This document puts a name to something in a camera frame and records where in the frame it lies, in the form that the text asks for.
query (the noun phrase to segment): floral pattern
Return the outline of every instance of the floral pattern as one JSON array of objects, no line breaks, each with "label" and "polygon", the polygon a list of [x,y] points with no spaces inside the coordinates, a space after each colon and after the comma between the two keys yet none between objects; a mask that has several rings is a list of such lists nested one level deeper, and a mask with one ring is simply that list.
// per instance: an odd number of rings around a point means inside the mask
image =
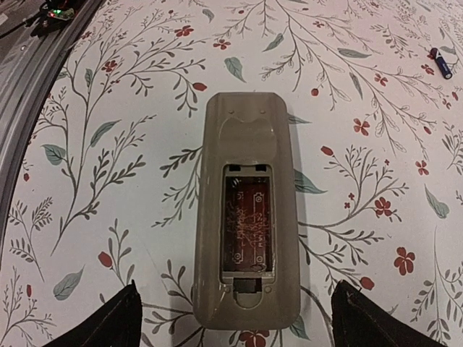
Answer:
[{"label": "floral pattern", "polygon": [[[45,344],[132,279],[141,346],[333,346],[339,280],[460,346],[462,22],[456,0],[106,0],[18,173],[0,346]],[[289,109],[302,311],[285,330],[211,332],[192,314],[205,105],[253,90]]]}]

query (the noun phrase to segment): green leaf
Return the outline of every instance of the green leaf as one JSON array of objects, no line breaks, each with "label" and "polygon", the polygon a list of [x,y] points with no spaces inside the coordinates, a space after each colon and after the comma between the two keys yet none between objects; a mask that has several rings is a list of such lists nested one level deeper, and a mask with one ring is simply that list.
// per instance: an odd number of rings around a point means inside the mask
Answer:
[{"label": "green leaf", "polygon": [[296,319],[296,322],[289,327],[289,330],[295,334],[298,338],[303,338],[304,340],[310,340],[305,332],[304,320],[301,316]]},{"label": "green leaf", "polygon": [[304,119],[296,117],[293,114],[288,113],[288,124],[312,124],[312,122],[311,121],[306,121]]},{"label": "green leaf", "polygon": [[279,34],[273,39],[273,41],[270,42],[270,43],[268,44],[267,48],[264,49],[263,51],[264,51],[264,52],[270,51],[270,50],[272,50],[272,49],[278,47],[279,44],[280,44],[281,42],[283,42],[283,39],[284,39],[283,34],[279,33]]},{"label": "green leaf", "polygon": [[66,78],[67,77],[67,72],[62,71],[59,73],[58,77],[56,78],[55,81],[60,80],[61,78]]},{"label": "green leaf", "polygon": [[361,58],[361,59],[364,59],[364,58],[367,58],[367,57],[371,56],[371,54],[364,54],[362,52],[355,51],[353,49],[348,49],[348,48],[338,48],[338,52],[339,52],[339,54],[341,54],[342,56],[345,56],[347,58]]},{"label": "green leaf", "polygon": [[212,11],[210,9],[204,9],[203,10],[203,14],[209,18],[209,22],[212,22],[212,20],[214,19],[214,13],[212,13]]},{"label": "green leaf", "polygon": [[446,53],[450,53],[450,54],[454,54],[456,55],[456,51],[455,51],[455,48],[450,48],[450,47],[447,47],[447,46],[442,46],[439,48],[441,51],[444,51]]},{"label": "green leaf", "polygon": [[296,185],[296,192],[308,194],[322,194],[326,190],[319,190],[309,178],[302,172],[294,170],[294,184]]},{"label": "green leaf", "polygon": [[112,129],[114,125],[119,123],[121,120],[118,121],[107,121],[100,125],[100,127],[96,130],[95,134],[93,134],[92,139],[90,140],[90,146],[95,147],[100,138],[107,133],[109,130]]},{"label": "green leaf", "polygon": [[429,7],[426,7],[425,5],[423,4],[420,4],[419,2],[417,2],[418,5],[420,5],[423,9],[425,9],[426,11],[428,12],[431,12],[430,8]]},{"label": "green leaf", "polygon": [[236,56],[225,59],[225,66],[229,72],[234,75],[238,80],[246,83],[242,75],[243,66]]},{"label": "green leaf", "polygon": [[90,87],[90,84],[92,83],[93,79],[93,71],[90,69],[85,70],[85,81],[87,82],[87,88]]},{"label": "green leaf", "polygon": [[80,282],[84,267],[78,273],[69,273],[53,288],[53,294],[56,300],[63,301],[69,298],[74,289]]},{"label": "green leaf", "polygon": [[43,145],[45,155],[51,165],[59,165],[66,156],[66,150],[56,145]]},{"label": "green leaf", "polygon": [[360,98],[363,100],[363,91],[362,91],[362,86],[360,85],[360,81],[357,76],[352,74],[351,72],[349,73],[349,76],[354,83],[355,89],[357,89],[357,92],[360,94]]},{"label": "green leaf", "polygon": [[434,212],[436,212],[436,215],[440,219],[447,218],[447,215],[450,213],[449,206],[447,206],[446,203],[440,202],[439,200],[437,200],[436,197],[431,194],[431,192],[428,190],[426,186],[425,186],[425,191],[426,191],[426,199],[428,199],[429,206],[431,206]]}]

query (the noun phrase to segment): battery compartment label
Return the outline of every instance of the battery compartment label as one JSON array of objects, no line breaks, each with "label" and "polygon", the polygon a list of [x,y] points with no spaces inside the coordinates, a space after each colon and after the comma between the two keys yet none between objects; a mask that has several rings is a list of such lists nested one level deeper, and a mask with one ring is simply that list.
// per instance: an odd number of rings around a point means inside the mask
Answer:
[{"label": "battery compartment label", "polygon": [[225,177],[223,232],[223,271],[272,271],[269,177]]}]

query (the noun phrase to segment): floral tablecloth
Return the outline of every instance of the floral tablecloth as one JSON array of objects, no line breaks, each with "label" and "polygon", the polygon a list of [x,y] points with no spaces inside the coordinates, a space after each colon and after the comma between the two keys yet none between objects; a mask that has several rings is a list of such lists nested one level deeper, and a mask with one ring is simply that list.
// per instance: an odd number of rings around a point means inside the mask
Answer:
[{"label": "floral tablecloth", "polygon": [[[461,345],[462,22],[455,0],[108,0],[22,164],[0,346],[42,346],[132,279],[142,346],[332,346],[341,279]],[[302,309],[286,330],[211,331],[192,316],[205,104],[223,91],[288,105]]]}]

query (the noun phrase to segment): blue battery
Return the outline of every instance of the blue battery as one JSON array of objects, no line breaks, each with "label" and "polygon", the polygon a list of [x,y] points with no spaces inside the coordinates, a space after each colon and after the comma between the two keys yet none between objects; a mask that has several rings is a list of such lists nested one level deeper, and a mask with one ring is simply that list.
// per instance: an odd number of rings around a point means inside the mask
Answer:
[{"label": "blue battery", "polygon": [[447,65],[446,61],[443,59],[441,52],[437,48],[431,49],[431,56],[433,56],[434,61],[436,62],[439,70],[441,70],[441,74],[443,78],[446,80],[451,79],[453,74],[451,73],[449,66]]}]

